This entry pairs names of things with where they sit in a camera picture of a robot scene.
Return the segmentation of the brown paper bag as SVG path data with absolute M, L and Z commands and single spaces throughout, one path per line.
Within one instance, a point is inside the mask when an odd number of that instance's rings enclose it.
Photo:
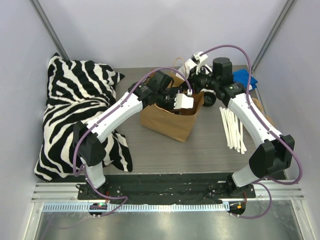
M 186 142 L 204 103 L 203 92 L 192 97 L 194 102 L 191 109 L 169 111 L 156 104 L 146 107 L 140 112 L 140 124 L 179 142 Z

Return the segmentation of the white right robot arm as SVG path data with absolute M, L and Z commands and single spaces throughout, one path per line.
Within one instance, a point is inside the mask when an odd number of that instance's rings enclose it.
M 229 108 L 242 122 L 256 146 L 248 164 L 229 175 L 226 193 L 233 198 L 243 193 L 251 183 L 284 171 L 291 166 L 295 141 L 275 129 L 246 95 L 245 87 L 234 81 L 233 65 L 229 58 L 218 57 L 212 67 L 204 57 L 191 57 L 185 63 L 185 74 L 195 93 L 206 89 L 215 92 L 216 98 Z

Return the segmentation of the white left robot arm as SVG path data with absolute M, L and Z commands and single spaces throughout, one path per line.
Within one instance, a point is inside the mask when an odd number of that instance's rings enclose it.
M 98 117 L 87 123 L 78 121 L 73 128 L 73 159 L 72 167 L 75 176 L 84 171 L 86 181 L 90 185 L 89 194 L 100 200 L 107 192 L 104 185 L 106 178 L 103 173 L 103 159 L 107 151 L 103 142 L 124 121 L 147 106 L 165 103 L 170 110 L 180 110 L 192 105 L 190 96 L 193 93 L 187 79 L 186 93 L 183 90 L 175 91 L 174 98 L 170 98 L 166 87 L 173 80 L 171 76 L 153 80 L 155 75 L 164 76 L 163 68 L 157 68 L 146 74 L 141 80 L 128 88 L 122 98 Z M 77 157 L 81 159 L 81 166 L 76 169 Z

